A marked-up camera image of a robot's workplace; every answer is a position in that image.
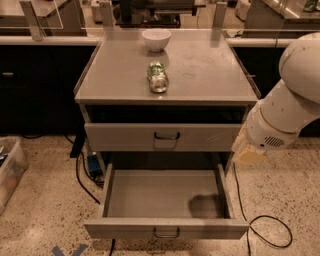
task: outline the terrazzo floor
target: terrazzo floor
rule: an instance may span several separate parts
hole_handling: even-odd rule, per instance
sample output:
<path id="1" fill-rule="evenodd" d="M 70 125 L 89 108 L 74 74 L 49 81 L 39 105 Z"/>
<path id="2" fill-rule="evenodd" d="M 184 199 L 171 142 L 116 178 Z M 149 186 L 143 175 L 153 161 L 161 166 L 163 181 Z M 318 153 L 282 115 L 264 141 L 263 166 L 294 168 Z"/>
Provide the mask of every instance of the terrazzo floor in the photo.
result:
<path id="1" fill-rule="evenodd" d="M 69 141 L 44 136 L 22 139 L 21 145 L 29 167 L 0 215 L 0 255 L 109 255 L 111 241 L 91 239 L 84 228 L 85 220 L 96 217 L 98 205 L 77 182 Z M 261 214 L 280 218 L 291 228 L 293 243 L 287 249 L 271 248 L 250 232 L 252 255 L 319 255 L 320 138 L 300 138 L 268 156 L 260 164 L 237 165 L 243 208 L 248 220 Z M 81 180 L 100 198 L 101 189 L 83 171 Z M 232 170 L 227 185 L 241 219 Z M 273 242 L 288 241 L 286 230 L 272 220 L 262 219 L 254 227 Z M 81 245 L 84 251 L 74 254 Z M 55 247 L 60 254 L 52 252 Z M 117 240 L 112 255 L 239 256 L 248 255 L 248 249 L 246 236 L 234 241 Z"/>

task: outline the black cabinet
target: black cabinet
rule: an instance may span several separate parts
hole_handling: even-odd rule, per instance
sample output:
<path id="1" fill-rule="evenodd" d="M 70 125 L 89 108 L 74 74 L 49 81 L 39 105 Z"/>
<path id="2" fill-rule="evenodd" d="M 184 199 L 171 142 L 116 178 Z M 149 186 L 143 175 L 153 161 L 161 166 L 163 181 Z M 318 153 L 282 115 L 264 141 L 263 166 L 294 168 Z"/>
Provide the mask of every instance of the black cabinet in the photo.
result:
<path id="1" fill-rule="evenodd" d="M 0 46 L 0 134 L 76 134 L 73 89 L 94 46 Z"/>

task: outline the open drawer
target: open drawer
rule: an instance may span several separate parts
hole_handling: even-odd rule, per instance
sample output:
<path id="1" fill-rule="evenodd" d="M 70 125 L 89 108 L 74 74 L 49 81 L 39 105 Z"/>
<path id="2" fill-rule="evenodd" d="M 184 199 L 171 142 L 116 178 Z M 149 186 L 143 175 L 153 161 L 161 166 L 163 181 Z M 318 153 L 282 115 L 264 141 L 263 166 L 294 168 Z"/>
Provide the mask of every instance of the open drawer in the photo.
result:
<path id="1" fill-rule="evenodd" d="M 218 153 L 114 152 L 92 238 L 240 239 Z"/>

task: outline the drawer front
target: drawer front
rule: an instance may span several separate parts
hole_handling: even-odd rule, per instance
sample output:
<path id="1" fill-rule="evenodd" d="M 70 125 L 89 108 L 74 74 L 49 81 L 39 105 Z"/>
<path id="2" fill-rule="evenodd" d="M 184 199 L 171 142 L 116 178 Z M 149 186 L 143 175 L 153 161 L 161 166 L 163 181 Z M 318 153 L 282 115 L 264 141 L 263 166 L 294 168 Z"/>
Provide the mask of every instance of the drawer front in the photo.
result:
<path id="1" fill-rule="evenodd" d="M 231 219 L 136 219 L 88 220 L 93 239 L 240 239 L 248 230 L 245 221 Z"/>
<path id="2" fill-rule="evenodd" d="M 230 151 L 241 124 L 96 124 L 85 129 L 94 151 Z"/>
<path id="3" fill-rule="evenodd" d="M 92 238 L 240 239 L 249 228 L 246 221 L 234 217 L 220 164 L 213 173 L 124 170 L 115 165 L 111 162 L 107 167 L 98 218 L 85 222 Z M 181 207 L 184 203 L 190 207 Z M 167 204 L 174 206 L 169 210 Z"/>

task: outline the bottle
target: bottle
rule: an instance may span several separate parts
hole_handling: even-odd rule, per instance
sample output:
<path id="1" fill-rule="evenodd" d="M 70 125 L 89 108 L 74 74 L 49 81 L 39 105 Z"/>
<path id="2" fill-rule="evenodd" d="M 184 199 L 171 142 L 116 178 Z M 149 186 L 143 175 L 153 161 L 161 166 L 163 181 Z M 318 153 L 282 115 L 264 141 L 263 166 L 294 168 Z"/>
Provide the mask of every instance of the bottle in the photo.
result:
<path id="1" fill-rule="evenodd" d="M 162 93 L 168 90 L 169 79 L 161 62 L 151 62 L 148 66 L 147 74 L 149 87 L 152 92 Z"/>

